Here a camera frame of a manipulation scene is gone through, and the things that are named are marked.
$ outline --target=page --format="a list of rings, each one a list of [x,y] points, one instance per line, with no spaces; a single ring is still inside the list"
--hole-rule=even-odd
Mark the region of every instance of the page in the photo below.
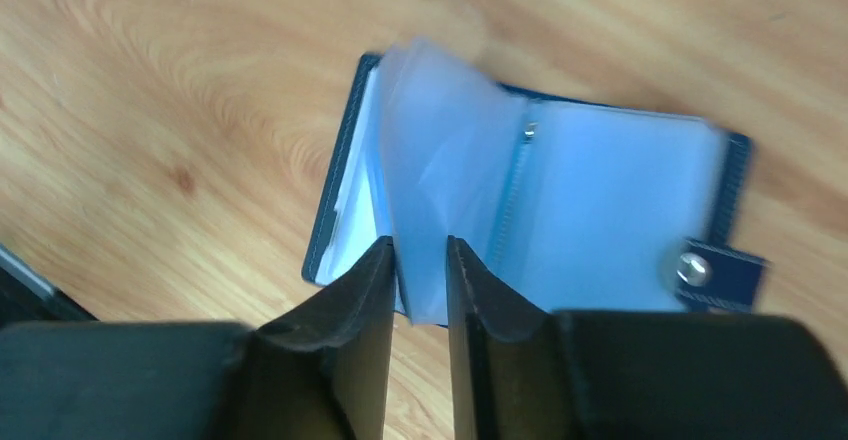
[[[379,157],[413,323],[447,323],[447,236],[487,246],[525,103],[426,41],[381,61]]]
[[[548,311],[682,310],[668,275],[706,230],[725,143],[701,120],[545,104],[495,273]]]

